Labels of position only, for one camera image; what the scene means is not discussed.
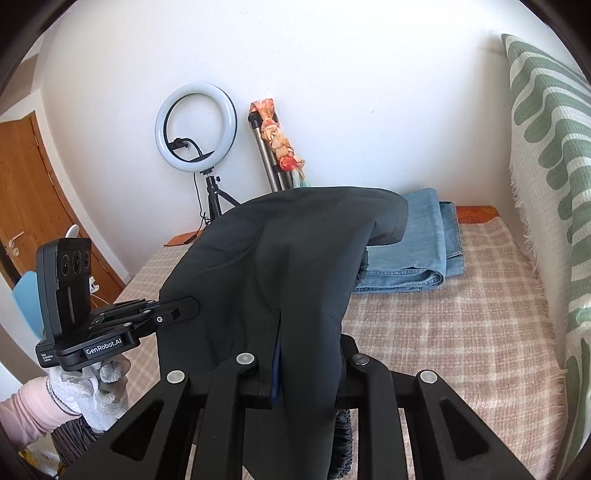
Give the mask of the pink sleeved left forearm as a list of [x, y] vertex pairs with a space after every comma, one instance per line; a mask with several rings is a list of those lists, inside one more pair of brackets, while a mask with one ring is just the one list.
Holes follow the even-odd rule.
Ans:
[[80, 416], [55, 395], [49, 376], [28, 381], [1, 402], [2, 428], [18, 451]]

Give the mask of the white gloved left hand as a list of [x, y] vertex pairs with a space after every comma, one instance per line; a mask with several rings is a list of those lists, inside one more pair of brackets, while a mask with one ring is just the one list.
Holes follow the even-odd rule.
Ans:
[[110, 429], [128, 409], [127, 373], [130, 361], [117, 355], [80, 371], [61, 367], [48, 370], [47, 389], [57, 405], [70, 415], [82, 416], [95, 432]]

